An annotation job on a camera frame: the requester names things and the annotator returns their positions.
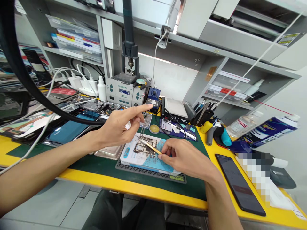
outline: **human hand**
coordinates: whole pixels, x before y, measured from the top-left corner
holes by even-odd
[[[187,140],[170,138],[165,142],[161,152],[163,154],[158,155],[159,159],[186,175],[207,182],[214,176],[221,175],[209,158]]]
[[[124,110],[114,110],[100,129],[88,133],[92,151],[109,146],[119,146],[132,141],[140,127],[140,122],[144,122],[142,112],[152,107],[153,104],[144,104]],[[129,130],[125,127],[128,121],[131,123]]]

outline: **gray floor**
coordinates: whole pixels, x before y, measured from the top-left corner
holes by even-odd
[[[59,180],[47,191],[6,214],[0,219],[0,229],[81,229],[100,190],[85,184]],[[138,200],[138,197],[125,195],[123,217]]]

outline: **yellow desk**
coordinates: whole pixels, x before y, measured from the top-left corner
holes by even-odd
[[[231,157],[235,161],[242,175],[246,179],[247,183],[251,187],[252,191],[254,192],[255,196],[257,197],[258,201],[260,202],[260,204],[262,205],[263,209],[266,212],[266,217],[262,217],[262,216],[258,216],[255,214],[251,214],[251,213],[242,211],[240,207],[238,206],[230,190],[230,187],[228,186],[228,183],[225,179],[225,183],[230,193],[230,197],[237,211],[237,214],[241,219],[248,219],[252,221],[265,222],[265,223],[270,223],[270,224],[279,224],[279,225],[300,228],[300,229],[307,229],[307,221],[299,219],[294,214],[293,211],[283,210],[283,209],[278,209],[278,208],[273,208],[273,207],[266,207],[264,202],[261,200],[260,195],[257,193],[256,188],[253,186],[252,182],[250,181],[250,179],[248,178],[244,170],[241,168],[239,163],[236,162],[234,158],[234,154],[232,154],[227,149],[219,147],[215,143],[214,140],[213,140],[212,146],[207,146],[205,144],[206,142],[205,134],[201,134],[201,133],[199,134],[200,134],[201,140],[203,141],[206,147],[206,150],[208,152],[208,155],[211,161],[220,171],[221,171],[221,168],[215,157],[216,153]],[[20,144],[12,142],[10,138],[0,136],[0,146],[1,146],[0,165],[1,166],[7,167],[18,160],[17,157],[6,155],[6,153],[18,147],[19,145]],[[125,181],[125,180],[121,180],[121,179],[117,179],[117,178],[113,178],[109,176],[94,174],[90,172],[84,172],[84,171],[74,170],[74,169],[67,169],[59,177],[66,179],[66,180],[71,180],[71,181],[85,183],[85,184],[91,184],[93,186],[99,186],[99,187],[111,189],[114,191],[119,191],[122,193],[129,193],[129,194],[141,196],[144,198],[159,200],[161,202],[172,203],[172,204],[176,204],[179,206],[186,206],[186,207],[190,207],[194,209],[201,209],[201,210],[206,210],[208,208],[207,202],[200,200],[200,199],[191,198],[188,196],[169,192],[163,189],[159,189],[159,188],[155,188],[155,187],[151,187],[147,185],[142,185],[142,184],[137,184],[134,182]],[[283,189],[281,189],[281,191],[283,192],[283,194],[285,194],[285,196],[289,197],[289,195]]]

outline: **pants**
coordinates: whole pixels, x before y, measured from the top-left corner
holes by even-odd
[[[122,219],[123,198],[102,190],[82,230],[166,230],[163,203],[140,199]]]

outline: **smartphone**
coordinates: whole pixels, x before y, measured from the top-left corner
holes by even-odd
[[[258,202],[235,162],[227,156],[220,154],[216,154],[215,156],[239,207],[243,211],[259,216],[266,216],[261,204]]]

